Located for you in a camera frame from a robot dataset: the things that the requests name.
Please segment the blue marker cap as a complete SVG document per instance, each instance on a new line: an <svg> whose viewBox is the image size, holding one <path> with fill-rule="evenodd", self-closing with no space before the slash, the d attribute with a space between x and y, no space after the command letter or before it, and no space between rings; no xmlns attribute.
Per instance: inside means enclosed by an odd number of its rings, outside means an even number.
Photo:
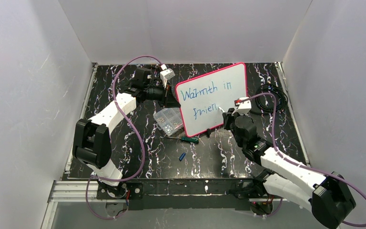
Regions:
<svg viewBox="0 0 366 229"><path fill-rule="evenodd" d="M184 157L186 156L186 153L182 153L179 157L179 161L182 161L184 159Z"/></svg>

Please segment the pink framed whiteboard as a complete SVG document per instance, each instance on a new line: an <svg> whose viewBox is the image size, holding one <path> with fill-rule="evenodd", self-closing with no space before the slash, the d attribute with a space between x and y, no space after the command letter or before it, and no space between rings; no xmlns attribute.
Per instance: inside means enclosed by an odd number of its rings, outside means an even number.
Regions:
<svg viewBox="0 0 366 229"><path fill-rule="evenodd" d="M192 137L223 124L222 113L247 96L246 65L239 62L180 82L175 87L185 134Z"/></svg>

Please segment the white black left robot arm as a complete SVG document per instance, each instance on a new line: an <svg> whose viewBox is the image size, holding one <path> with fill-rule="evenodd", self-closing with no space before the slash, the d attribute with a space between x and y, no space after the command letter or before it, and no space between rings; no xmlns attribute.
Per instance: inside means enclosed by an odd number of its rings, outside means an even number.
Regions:
<svg viewBox="0 0 366 229"><path fill-rule="evenodd" d="M174 71L162 64L159 76L150 68L138 67L134 77L121 86L113 102L89 119L76 123L72 155L91 168L98 180L116 187L127 181L111 160L111 133L126 115L146 100L157 101L163 108L179 108L181 105L173 96L169 80Z"/></svg>

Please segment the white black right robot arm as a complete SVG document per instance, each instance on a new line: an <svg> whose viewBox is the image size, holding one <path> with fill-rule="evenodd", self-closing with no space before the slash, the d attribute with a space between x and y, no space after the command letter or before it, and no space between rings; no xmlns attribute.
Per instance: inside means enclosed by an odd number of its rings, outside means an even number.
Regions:
<svg viewBox="0 0 366 229"><path fill-rule="evenodd" d="M356 207L356 202L343 176L313 171L303 163L274 149L261 138L251 117L234 108L222 113L224 128L235 138L250 161L264 167L256 178L262 193L285 198L312 213L329 229L336 229Z"/></svg>

